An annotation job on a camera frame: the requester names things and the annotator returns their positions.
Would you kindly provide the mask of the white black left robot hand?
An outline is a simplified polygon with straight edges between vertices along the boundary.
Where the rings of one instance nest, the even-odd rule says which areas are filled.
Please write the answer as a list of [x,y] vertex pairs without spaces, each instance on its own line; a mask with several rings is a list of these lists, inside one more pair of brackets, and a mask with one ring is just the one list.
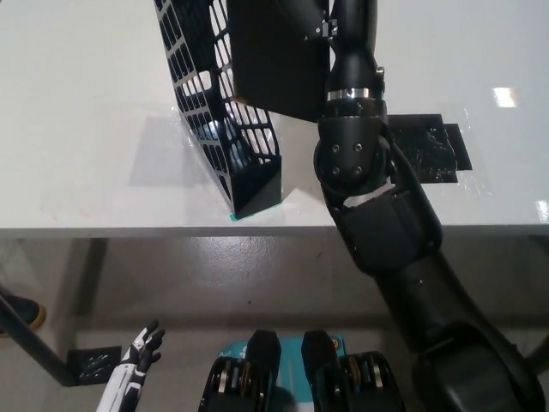
[[97,412],[134,412],[150,367],[162,356],[159,348],[166,333],[155,319],[133,340],[106,384]]

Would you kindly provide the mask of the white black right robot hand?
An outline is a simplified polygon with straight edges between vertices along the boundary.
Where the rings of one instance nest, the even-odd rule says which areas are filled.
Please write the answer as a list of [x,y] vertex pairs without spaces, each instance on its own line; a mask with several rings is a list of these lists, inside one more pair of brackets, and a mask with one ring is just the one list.
[[339,1],[297,1],[295,17],[305,41],[334,39],[338,36]]

